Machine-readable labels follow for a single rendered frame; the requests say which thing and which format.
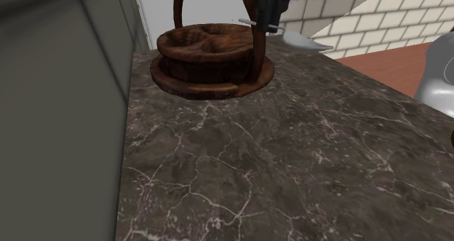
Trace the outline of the brown wooden tray with arch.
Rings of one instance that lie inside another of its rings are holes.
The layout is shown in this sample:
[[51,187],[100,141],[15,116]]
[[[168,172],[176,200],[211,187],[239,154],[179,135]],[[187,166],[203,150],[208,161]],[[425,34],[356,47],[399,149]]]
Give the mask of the brown wooden tray with arch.
[[174,29],[157,39],[151,77],[165,92],[189,100],[249,95],[274,77],[266,57],[266,34],[230,23],[184,25],[183,0],[174,0]]

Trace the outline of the grey tall cabinet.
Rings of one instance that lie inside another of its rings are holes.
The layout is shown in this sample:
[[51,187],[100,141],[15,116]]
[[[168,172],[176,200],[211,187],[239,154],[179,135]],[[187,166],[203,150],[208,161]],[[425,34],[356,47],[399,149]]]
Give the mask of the grey tall cabinet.
[[114,241],[138,0],[0,0],[0,241]]

